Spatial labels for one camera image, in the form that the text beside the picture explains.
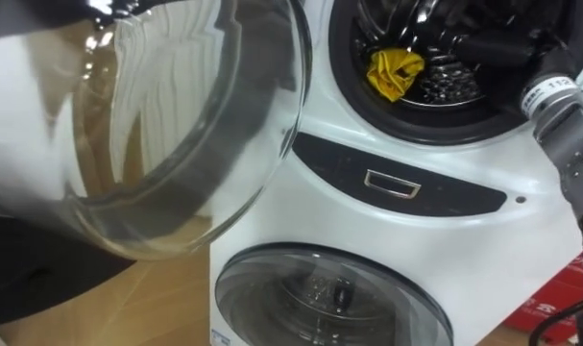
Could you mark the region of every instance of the cable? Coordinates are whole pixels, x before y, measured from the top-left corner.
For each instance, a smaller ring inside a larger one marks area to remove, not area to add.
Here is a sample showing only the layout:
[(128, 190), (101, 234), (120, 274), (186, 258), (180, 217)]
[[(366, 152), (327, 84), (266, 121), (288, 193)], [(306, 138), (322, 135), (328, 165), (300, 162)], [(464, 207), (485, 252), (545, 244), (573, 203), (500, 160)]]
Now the cable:
[(529, 346), (539, 346), (539, 340), (541, 339), (541, 335), (546, 332), (552, 325), (558, 323), (559, 321), (573, 316), (574, 314), (578, 313), (579, 311), (583, 310), (583, 300), (581, 302), (575, 303), (566, 309), (562, 309), (556, 314), (550, 316), (545, 321), (541, 322), (535, 329), (532, 331), (530, 335), (530, 339), (528, 340)]

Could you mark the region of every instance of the yellow cloth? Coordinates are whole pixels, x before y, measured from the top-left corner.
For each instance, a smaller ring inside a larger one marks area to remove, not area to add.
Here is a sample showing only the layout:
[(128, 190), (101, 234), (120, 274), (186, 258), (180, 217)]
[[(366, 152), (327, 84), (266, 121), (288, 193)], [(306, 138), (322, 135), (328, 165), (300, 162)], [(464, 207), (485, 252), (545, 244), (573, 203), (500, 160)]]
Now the yellow cloth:
[(388, 48), (372, 55), (368, 81), (391, 102), (398, 101), (424, 70), (425, 62), (419, 55), (400, 48)]

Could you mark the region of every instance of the washing machine door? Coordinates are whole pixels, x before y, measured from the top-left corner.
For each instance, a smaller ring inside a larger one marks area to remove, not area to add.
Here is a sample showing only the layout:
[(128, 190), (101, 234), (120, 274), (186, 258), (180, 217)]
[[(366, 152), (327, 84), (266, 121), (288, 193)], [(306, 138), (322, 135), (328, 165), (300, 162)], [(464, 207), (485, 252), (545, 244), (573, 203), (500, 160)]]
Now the washing machine door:
[(298, 0), (0, 0), (0, 212), (156, 259), (229, 228), (293, 140)]
[(247, 250), (215, 287), (218, 308), (251, 346), (452, 345), (448, 318), (390, 268), (304, 244)]

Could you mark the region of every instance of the wooden floor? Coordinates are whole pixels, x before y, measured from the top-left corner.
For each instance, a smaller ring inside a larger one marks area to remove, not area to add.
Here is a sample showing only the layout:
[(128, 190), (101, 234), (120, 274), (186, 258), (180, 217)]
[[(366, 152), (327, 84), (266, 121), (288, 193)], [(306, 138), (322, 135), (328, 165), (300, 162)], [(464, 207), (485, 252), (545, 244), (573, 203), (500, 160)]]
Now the wooden floor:
[[(0, 326), (8, 346), (206, 346), (208, 251), (139, 262), (57, 307)], [(527, 345), (499, 328), (481, 346)]]

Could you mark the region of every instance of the red object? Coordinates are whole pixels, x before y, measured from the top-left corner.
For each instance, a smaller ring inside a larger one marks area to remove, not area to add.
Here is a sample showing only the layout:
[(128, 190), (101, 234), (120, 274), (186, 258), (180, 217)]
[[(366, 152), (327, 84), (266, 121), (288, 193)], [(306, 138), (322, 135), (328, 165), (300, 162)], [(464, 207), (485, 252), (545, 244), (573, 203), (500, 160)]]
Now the red object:
[[(532, 332), (546, 318), (583, 300), (583, 257), (574, 259), (565, 269), (545, 284), (519, 309), (504, 320), (504, 325)], [(565, 319), (545, 334), (550, 344), (559, 344), (576, 334), (574, 317)]]
[(583, 254), (577, 256), (553, 280), (583, 289)]

